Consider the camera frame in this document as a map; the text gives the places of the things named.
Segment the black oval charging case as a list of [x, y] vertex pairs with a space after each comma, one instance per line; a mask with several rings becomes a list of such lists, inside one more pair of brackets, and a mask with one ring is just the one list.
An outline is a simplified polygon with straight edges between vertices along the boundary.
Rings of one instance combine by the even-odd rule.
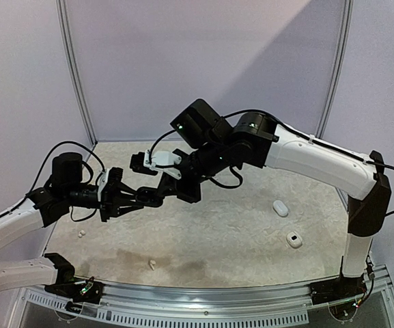
[[142, 206], [158, 208], [163, 205], [164, 197], [158, 194], [156, 188], [140, 187], [136, 190], [135, 200]]

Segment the white oval charging case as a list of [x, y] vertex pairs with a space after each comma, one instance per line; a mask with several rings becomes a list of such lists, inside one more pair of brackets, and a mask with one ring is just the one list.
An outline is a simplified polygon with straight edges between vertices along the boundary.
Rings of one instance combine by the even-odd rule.
[[272, 208], [280, 217], [286, 217], [289, 215], [288, 207], [281, 200], [275, 200], [272, 203]]

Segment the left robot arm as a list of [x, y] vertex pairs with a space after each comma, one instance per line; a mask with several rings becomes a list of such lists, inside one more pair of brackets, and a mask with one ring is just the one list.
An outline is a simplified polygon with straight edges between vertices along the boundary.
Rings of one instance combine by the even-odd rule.
[[[0, 213], [0, 249], [29, 232], [49, 227], [76, 207], [98, 211], [102, 221], [144, 207], [141, 190], [122, 182], [121, 168], [103, 170], [97, 183], [91, 184], [83, 181], [83, 169], [87, 166], [76, 152], [56, 156], [46, 184]], [[47, 292], [74, 302], [98, 303], [104, 285], [94, 278], [79, 279], [74, 275], [73, 265], [58, 253], [0, 262], [0, 292], [43, 285]]]

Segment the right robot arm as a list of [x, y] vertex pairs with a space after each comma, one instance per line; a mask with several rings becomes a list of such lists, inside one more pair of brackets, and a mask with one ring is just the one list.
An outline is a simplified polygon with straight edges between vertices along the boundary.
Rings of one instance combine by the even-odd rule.
[[171, 183], [181, 200], [198, 202], [203, 181], [226, 168], [244, 164], [293, 172], [346, 192], [346, 248], [340, 276], [332, 281], [331, 292], [345, 298], [356, 289], [391, 198], [380, 153], [362, 154], [340, 148], [257, 109], [239, 111], [237, 123], [230, 124], [203, 99], [185, 108], [171, 127], [191, 147], [191, 153], [151, 149], [144, 164], [161, 172], [162, 181]]

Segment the white case with black window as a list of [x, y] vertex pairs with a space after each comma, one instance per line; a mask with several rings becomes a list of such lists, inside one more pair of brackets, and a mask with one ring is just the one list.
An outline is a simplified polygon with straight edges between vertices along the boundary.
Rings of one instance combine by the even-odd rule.
[[296, 232], [288, 232], [286, 235], [288, 245], [293, 249], [298, 249], [302, 246], [302, 239]]

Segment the white stem earbud front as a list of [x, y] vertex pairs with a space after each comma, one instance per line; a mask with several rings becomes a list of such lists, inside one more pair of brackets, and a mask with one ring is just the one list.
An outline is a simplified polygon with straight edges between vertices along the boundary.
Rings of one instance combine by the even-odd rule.
[[155, 266], [156, 266], [156, 261], [155, 260], [150, 260], [149, 261], [149, 267], [151, 268], [151, 270], [155, 270]]

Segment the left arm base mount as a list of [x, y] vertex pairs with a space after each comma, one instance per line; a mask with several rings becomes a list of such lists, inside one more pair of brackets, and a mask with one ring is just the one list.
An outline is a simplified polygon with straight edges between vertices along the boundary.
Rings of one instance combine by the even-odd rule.
[[99, 304], [105, 284], [94, 277], [89, 279], [71, 278], [68, 282], [46, 285], [44, 290], [53, 295], [70, 299], [73, 303]]

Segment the aluminium front rail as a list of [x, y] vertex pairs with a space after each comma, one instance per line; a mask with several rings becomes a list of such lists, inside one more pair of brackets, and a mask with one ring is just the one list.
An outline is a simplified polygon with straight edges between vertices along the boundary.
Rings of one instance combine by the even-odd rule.
[[107, 283], [99, 304], [68, 307], [42, 287], [20, 292], [11, 327], [394, 327], [385, 266], [358, 308], [315, 304], [309, 282], [248, 288], [168, 288]]

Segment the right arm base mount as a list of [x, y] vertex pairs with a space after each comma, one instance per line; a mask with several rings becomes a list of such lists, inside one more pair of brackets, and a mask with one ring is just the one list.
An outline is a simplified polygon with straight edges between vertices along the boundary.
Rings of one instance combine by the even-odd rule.
[[341, 271], [337, 277], [308, 284], [308, 288], [314, 305], [363, 295], [367, 291], [363, 275], [346, 277]]

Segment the left aluminium frame post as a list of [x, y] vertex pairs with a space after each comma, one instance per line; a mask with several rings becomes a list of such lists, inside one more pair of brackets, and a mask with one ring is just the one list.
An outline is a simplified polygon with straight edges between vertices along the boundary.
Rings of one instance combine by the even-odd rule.
[[61, 38], [64, 46], [66, 61], [72, 82], [72, 87], [74, 90], [74, 95], [76, 98], [79, 112], [81, 114], [82, 123], [85, 128], [85, 132], [87, 134], [89, 143], [92, 146], [95, 146], [98, 143], [98, 140], [95, 134], [92, 117], [87, 106], [87, 101], [83, 90], [79, 67], [76, 61], [75, 48], [74, 48], [74, 43], [72, 40], [72, 34], [70, 30], [68, 4], [67, 1], [56, 0], [56, 6], [57, 6], [57, 15], [58, 15], [59, 25], [61, 30]]

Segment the aluminium frame post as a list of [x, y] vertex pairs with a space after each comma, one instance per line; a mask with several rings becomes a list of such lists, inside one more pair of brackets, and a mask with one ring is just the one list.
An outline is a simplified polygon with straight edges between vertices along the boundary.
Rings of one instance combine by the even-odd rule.
[[56, 0], [56, 6], [57, 6], [57, 15], [58, 15], [59, 25], [61, 30], [61, 38], [64, 46], [66, 61], [72, 82], [72, 87], [74, 90], [74, 95], [76, 98], [79, 112], [81, 114], [82, 123], [85, 128], [85, 132], [87, 134], [89, 143], [92, 146], [95, 146], [98, 143], [98, 140], [95, 134], [92, 117], [87, 106], [87, 101], [83, 90], [79, 67], [76, 61], [75, 48], [74, 48], [74, 43], [72, 40], [72, 34], [70, 30], [68, 4], [67, 1]]
[[335, 47], [335, 55], [332, 64], [332, 70], [330, 75], [330, 82], [326, 91], [326, 97], [324, 100], [324, 106], [322, 113], [318, 121], [317, 128], [315, 130], [315, 136], [322, 139], [326, 130], [326, 126], [330, 117], [330, 112], [333, 106], [335, 95], [337, 92], [337, 86], [341, 76], [344, 55], [348, 43], [348, 36], [350, 32], [350, 23], [353, 11], [353, 1], [344, 1], [343, 9], [341, 13], [341, 22], [339, 26], [339, 32], [337, 36], [337, 43]]

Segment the right aluminium frame post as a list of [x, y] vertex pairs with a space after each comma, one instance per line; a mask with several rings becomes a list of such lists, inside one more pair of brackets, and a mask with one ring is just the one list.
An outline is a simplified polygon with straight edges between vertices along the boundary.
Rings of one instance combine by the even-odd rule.
[[337, 36], [337, 43], [335, 47], [335, 55], [332, 64], [332, 70], [330, 75], [330, 82], [326, 91], [326, 97], [324, 100], [324, 106], [322, 113], [318, 121], [317, 128], [315, 130], [315, 136], [322, 139], [326, 130], [326, 126], [330, 117], [330, 112], [333, 106], [335, 95], [337, 92], [337, 86], [341, 76], [344, 55], [348, 43], [348, 36], [350, 32], [350, 23], [353, 11], [353, 1], [344, 1], [343, 9], [341, 13], [341, 22], [339, 26], [339, 32]]

